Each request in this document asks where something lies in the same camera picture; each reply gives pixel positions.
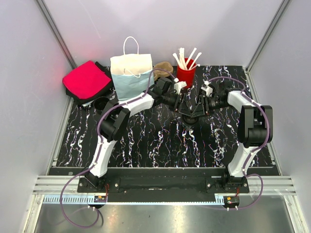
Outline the brown pulp cup carrier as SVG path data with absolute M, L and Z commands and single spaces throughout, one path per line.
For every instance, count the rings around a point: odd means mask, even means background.
M 167 62 L 167 61 L 163 61 L 163 62 L 160 62 L 160 63 L 156 64 L 154 66 L 154 68 L 163 69 L 165 71 L 173 73 L 173 66 L 169 62 Z M 161 77 L 169 77 L 169 74 L 167 72 L 165 72 L 165 71 L 155 70 L 153 72 L 154 80 L 156 81 L 157 79 L 159 79 Z

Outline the light blue paper bag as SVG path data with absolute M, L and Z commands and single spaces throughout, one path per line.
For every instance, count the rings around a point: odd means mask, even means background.
M 132 36 L 127 37 L 123 43 L 123 55 L 110 58 L 110 73 L 119 101 L 134 98 L 154 84 L 151 54 L 141 54 L 138 43 L 136 53 L 126 53 L 128 39 L 136 41 Z

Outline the black coffee cup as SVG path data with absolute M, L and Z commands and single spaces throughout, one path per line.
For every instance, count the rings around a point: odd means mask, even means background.
M 109 101 L 110 99 L 107 97 L 98 97 L 97 99 L 95 99 L 93 106 L 97 112 L 101 112 L 104 110 L 105 106 Z
M 183 120 L 184 128 L 186 130 L 193 129 L 196 126 L 196 124 L 198 123 L 198 121 L 199 121 L 198 119 L 191 120 L 191 121 Z

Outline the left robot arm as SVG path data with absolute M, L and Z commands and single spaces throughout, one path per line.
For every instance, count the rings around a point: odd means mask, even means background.
M 141 111 L 151 109 L 161 103 L 177 110 L 180 92 L 186 88 L 185 81 L 160 78 L 157 83 L 138 96 L 125 101 L 110 100 L 102 111 L 97 125 L 98 142 L 94 157 L 85 178 L 94 192 L 104 189 L 103 176 L 107 173 L 108 162 L 115 144 L 122 138 L 128 120 Z

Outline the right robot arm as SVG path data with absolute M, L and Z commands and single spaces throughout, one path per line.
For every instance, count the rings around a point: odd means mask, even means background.
M 237 131 L 238 148 L 221 178 L 210 185 L 216 191 L 237 192 L 247 188 L 247 170 L 255 155 L 272 140 L 273 109 L 260 105 L 243 91 L 223 88 L 212 91 L 212 86 L 204 88 L 198 103 L 191 112 L 190 120 L 195 121 L 225 107 L 233 107 L 240 113 Z

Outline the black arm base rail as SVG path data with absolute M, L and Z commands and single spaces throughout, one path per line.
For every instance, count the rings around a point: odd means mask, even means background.
M 102 178 L 82 176 L 79 193 L 108 192 L 110 202 L 208 202 L 214 194 L 248 194 L 245 177 L 229 176 L 225 168 L 108 168 Z

